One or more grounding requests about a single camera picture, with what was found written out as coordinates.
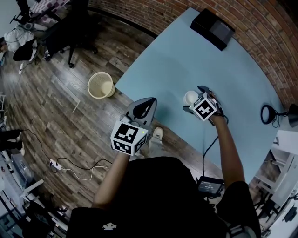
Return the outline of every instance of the person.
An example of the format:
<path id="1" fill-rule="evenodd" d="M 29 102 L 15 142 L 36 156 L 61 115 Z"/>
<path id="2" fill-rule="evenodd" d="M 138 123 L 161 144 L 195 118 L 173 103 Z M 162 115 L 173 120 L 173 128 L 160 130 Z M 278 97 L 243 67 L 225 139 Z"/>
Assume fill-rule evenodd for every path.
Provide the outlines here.
<path id="1" fill-rule="evenodd" d="M 14 52 L 13 59 L 15 61 L 28 60 L 31 62 L 37 52 L 36 48 L 35 36 L 21 27 L 16 27 L 0 38 L 0 53 Z"/>
<path id="2" fill-rule="evenodd" d="M 156 157 L 129 162 L 129 155 L 118 153 L 92 207 L 72 210 L 67 238 L 125 233 L 139 237 L 161 233 L 226 238 L 231 228 L 238 225 L 250 232 L 250 236 L 243 237 L 261 237 L 226 120 L 214 115 L 212 120 L 218 133 L 225 184 L 217 213 L 201 197 L 189 169 L 162 149 L 163 130 L 158 127 L 149 142 L 150 155 Z"/>
<path id="3" fill-rule="evenodd" d="M 24 144 L 20 139 L 22 130 L 0 132 L 0 151 L 17 149 L 25 154 Z"/>

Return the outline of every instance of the wooden floor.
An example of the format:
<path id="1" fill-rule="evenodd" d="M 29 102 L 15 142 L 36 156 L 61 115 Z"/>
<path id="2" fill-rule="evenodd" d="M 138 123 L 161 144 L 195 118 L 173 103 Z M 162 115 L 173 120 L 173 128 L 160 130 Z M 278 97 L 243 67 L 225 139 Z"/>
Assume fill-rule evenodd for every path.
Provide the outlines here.
<path id="1" fill-rule="evenodd" d="M 92 167 L 100 159 L 113 162 L 116 152 L 110 148 L 110 134 L 116 120 L 132 102 L 116 90 L 111 98 L 94 99 L 88 94 L 88 80 L 95 72 L 109 73 L 116 83 L 134 60 L 152 42 L 153 38 L 117 20 L 93 14 L 97 20 L 98 35 L 95 45 L 98 54 L 76 49 L 72 62 L 67 65 L 68 50 L 57 53 L 50 62 L 38 55 L 38 65 L 26 67 L 19 78 L 21 62 L 6 57 L 0 69 L 8 107 L 7 124 L 12 128 L 30 129 L 42 142 L 50 158 L 67 157 L 83 167 Z M 164 129 L 164 148 L 173 155 L 184 158 L 184 163 L 193 174 L 202 174 L 202 155 L 156 120 L 152 127 Z M 102 182 L 106 169 L 94 170 L 91 181 L 78 180 L 70 171 L 53 173 L 49 159 L 41 151 L 37 138 L 24 132 L 25 159 L 36 177 L 44 179 L 41 191 L 52 193 L 58 205 L 70 210 L 78 206 L 90 206 L 93 196 Z M 72 169 L 79 177 L 90 178 L 91 172 L 78 169 L 64 159 L 59 161 L 64 168 Z M 110 167 L 108 162 L 98 165 Z M 209 161 L 205 163 L 206 175 L 221 178 L 221 170 Z"/>

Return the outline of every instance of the black case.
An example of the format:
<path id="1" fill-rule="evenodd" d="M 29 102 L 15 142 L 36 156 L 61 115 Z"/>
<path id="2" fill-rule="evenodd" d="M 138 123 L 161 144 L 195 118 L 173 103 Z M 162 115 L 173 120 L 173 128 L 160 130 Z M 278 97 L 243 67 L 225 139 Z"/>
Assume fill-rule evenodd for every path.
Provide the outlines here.
<path id="1" fill-rule="evenodd" d="M 221 51 L 227 47 L 235 32 L 234 28 L 208 9 L 204 9 L 192 21 L 190 28 L 206 38 Z"/>

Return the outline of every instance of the light blue table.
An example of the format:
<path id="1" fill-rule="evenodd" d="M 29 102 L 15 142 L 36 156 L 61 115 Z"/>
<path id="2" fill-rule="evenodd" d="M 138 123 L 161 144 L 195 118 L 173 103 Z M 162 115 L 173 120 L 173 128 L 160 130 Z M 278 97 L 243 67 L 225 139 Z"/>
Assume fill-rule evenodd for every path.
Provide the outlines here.
<path id="1" fill-rule="evenodd" d="M 157 98 L 155 118 L 179 137 L 203 153 L 216 138 L 215 128 L 208 122 L 182 110 L 188 90 L 205 85 L 215 92 L 250 182 L 267 153 L 277 129 L 263 125 L 263 104 L 283 111 L 271 83 L 253 58 L 234 39 L 222 52 L 190 29 L 199 14 L 189 8 L 168 26 L 139 56 L 116 84 L 121 92 L 136 101 Z M 220 165 L 216 142 L 206 158 Z"/>

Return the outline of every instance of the black t-shirt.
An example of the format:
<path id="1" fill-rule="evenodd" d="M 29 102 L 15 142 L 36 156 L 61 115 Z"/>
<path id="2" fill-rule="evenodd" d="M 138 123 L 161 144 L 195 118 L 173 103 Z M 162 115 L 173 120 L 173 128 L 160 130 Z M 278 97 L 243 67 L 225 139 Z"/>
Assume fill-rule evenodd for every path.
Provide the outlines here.
<path id="1" fill-rule="evenodd" d="M 176 158 L 158 157 L 129 162 L 110 209 L 75 208 L 67 238 L 187 233 L 225 238 L 225 220 L 260 228 L 248 185 L 231 184 L 217 205 L 217 214 L 202 197 L 189 171 Z"/>

